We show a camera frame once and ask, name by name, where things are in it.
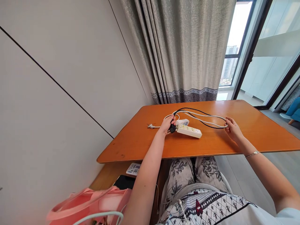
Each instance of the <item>silver bracelet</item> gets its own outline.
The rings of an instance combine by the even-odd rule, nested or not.
[[[256,151],[256,152],[253,152],[253,153],[251,153],[251,154],[249,154],[249,155],[245,155],[245,158],[254,156],[254,155],[258,154],[258,153],[259,153],[259,151]]]

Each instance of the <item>patterned pants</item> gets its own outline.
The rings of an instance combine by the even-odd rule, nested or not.
[[[206,183],[228,192],[214,157],[173,159],[167,186],[165,208],[189,184]]]

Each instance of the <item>pink tote bag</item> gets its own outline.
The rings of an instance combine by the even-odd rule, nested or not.
[[[120,190],[113,186],[103,191],[93,191],[89,188],[83,189],[77,194],[72,194],[68,199],[57,204],[47,215],[46,220],[50,225],[72,225],[78,220],[95,213],[118,211],[124,213],[124,207],[128,203],[131,189]],[[97,222],[104,217],[97,217]],[[118,216],[107,216],[107,223],[115,225]],[[81,224],[91,224],[91,220]]]

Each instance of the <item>hand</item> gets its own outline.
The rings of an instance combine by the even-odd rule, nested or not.
[[[174,115],[172,114],[163,120],[158,132],[161,132],[164,135],[167,135],[167,131],[170,128],[171,124],[175,124],[175,123],[176,123],[176,119],[175,119]]]
[[[228,127],[225,128],[225,131],[232,140],[238,142],[244,137],[234,119],[226,117],[226,123],[228,124]]]

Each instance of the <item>sky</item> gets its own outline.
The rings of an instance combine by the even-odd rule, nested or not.
[[[236,4],[227,45],[237,45],[240,48],[251,5],[252,2],[238,2]]]

